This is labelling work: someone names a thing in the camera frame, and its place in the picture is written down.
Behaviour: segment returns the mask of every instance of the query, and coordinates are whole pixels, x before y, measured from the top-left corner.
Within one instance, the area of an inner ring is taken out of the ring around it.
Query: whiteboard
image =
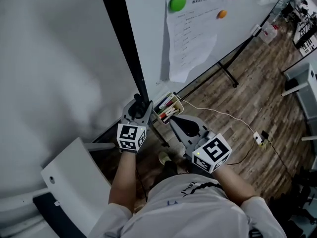
[[[207,60],[189,73],[185,83],[171,82],[166,0],[126,0],[134,40],[149,99],[157,100],[167,91],[178,92],[208,70],[252,35],[278,0],[230,0],[221,20],[215,48]]]

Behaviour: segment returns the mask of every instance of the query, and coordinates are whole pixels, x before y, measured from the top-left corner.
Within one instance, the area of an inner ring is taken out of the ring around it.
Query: green magnet
[[[186,0],[171,0],[170,9],[172,11],[180,11],[185,7]]]

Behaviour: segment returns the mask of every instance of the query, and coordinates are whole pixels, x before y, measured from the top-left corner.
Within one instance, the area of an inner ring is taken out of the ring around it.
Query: black plug
[[[268,140],[268,133],[266,133],[264,130],[262,130],[261,135]]]

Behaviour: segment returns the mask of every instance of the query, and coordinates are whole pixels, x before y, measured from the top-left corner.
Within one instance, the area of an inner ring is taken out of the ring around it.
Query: shirt sleeve
[[[250,225],[262,234],[263,238],[286,238],[286,234],[274,218],[266,202],[261,197],[251,197],[240,207],[250,218]]]
[[[111,203],[98,219],[88,238],[119,238],[122,228],[131,217],[132,213],[128,208]]]

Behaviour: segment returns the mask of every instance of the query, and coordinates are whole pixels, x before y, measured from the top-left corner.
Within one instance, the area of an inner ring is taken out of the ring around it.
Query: black and white pattern
[[[120,140],[121,147],[122,148],[127,148],[131,150],[136,150],[135,143],[134,142],[127,142],[127,141],[122,141]]]
[[[203,150],[211,157],[213,162],[220,160],[229,151],[218,138],[205,145]]]
[[[213,171],[215,171],[217,168],[219,168],[227,159],[228,159],[229,155],[224,157],[221,161],[219,161],[219,163],[217,163],[215,165],[215,167],[213,168]]]
[[[143,141],[145,140],[145,131],[143,131],[141,137],[138,140],[139,148],[142,145]]]
[[[134,140],[137,135],[137,129],[137,127],[124,125],[121,130],[120,138]]]
[[[206,161],[201,160],[196,155],[194,155],[194,163],[196,165],[200,166],[203,170],[206,170],[207,172],[209,172],[209,170],[211,168],[211,165],[209,163],[207,163]]]

